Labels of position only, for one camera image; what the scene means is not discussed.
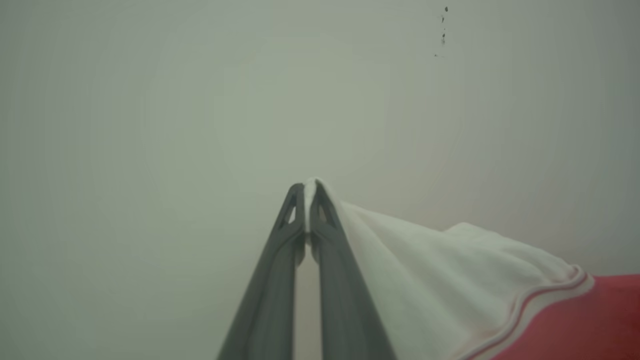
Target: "red and white garment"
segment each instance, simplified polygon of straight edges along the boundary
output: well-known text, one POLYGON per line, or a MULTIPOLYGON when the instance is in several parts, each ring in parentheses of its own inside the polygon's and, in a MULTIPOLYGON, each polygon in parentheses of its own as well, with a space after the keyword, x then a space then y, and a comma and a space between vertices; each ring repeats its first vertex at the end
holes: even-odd
POLYGON ((640 359, 640 275, 594 277, 474 225, 441 232, 367 211, 317 178, 307 206, 316 181, 400 360, 640 359))

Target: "white cloth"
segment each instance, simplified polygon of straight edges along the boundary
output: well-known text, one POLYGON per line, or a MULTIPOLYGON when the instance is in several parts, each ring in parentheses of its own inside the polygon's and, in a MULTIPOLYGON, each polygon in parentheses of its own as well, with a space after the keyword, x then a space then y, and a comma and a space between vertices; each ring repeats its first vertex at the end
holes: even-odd
POLYGON ((579 266, 480 227, 434 231, 341 202, 318 178, 305 184, 306 214, 316 181, 336 207, 401 360, 469 359, 491 345, 500 349, 543 307, 593 284, 579 266), (554 297, 527 301, 549 290, 554 297))

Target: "gray background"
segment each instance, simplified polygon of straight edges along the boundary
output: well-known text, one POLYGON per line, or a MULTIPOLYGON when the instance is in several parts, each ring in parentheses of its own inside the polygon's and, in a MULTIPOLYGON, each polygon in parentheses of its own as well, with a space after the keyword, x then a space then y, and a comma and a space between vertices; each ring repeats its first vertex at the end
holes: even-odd
POLYGON ((633 0, 0 0, 0 358, 213 358, 309 176, 434 229, 640 272, 639 15, 633 0))

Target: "cloth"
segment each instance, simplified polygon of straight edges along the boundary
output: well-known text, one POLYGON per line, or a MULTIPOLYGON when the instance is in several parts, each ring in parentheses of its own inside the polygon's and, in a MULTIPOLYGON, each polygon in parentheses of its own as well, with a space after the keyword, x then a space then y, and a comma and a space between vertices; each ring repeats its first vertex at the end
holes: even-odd
MULTIPOLYGON (((593 311, 601 302, 601 316, 612 316, 615 309, 611 302, 606 307, 605 299, 624 302, 628 305, 627 312, 640 319, 640 302, 633 305, 633 300, 628 300, 630 293, 640 294, 637 278, 624 296, 626 300, 617 296, 607 298, 602 295, 609 289, 607 280, 595 279, 580 266, 570 265, 541 249, 471 224, 458 224, 441 232, 367 211, 341 202, 331 186, 318 178, 305 183, 307 210, 316 182, 322 183, 336 207, 376 309, 401 360, 553 358, 543 351, 558 347, 560 353, 563 347, 553 329, 570 330, 572 324, 596 327, 596 322, 576 319, 589 316, 586 311, 593 311), (558 309, 572 304, 576 304, 576 310, 562 316, 564 310, 558 309), (529 348, 538 349, 530 354, 545 355, 523 356, 529 348)), ((615 318, 610 317, 612 326, 615 320, 611 319, 615 318)), ((640 344, 635 321, 625 328, 626 338, 635 336, 640 344)), ((611 339, 618 330, 612 328, 612 332, 599 334, 607 333, 611 339)), ((570 334, 567 332, 564 338, 570 338, 570 334)), ((575 346, 575 341, 567 340, 568 350, 565 348, 563 354, 573 354, 575 346)), ((629 346, 625 350, 629 353, 640 347, 629 346)), ((594 359, 621 359, 601 355, 594 359)))

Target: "red fabric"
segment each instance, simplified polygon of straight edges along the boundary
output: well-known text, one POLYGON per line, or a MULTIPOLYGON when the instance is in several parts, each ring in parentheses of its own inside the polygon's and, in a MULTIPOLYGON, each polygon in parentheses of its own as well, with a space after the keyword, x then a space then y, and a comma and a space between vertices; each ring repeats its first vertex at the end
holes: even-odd
POLYGON ((640 275, 595 277, 591 291, 548 306, 495 359, 640 359, 640 275))

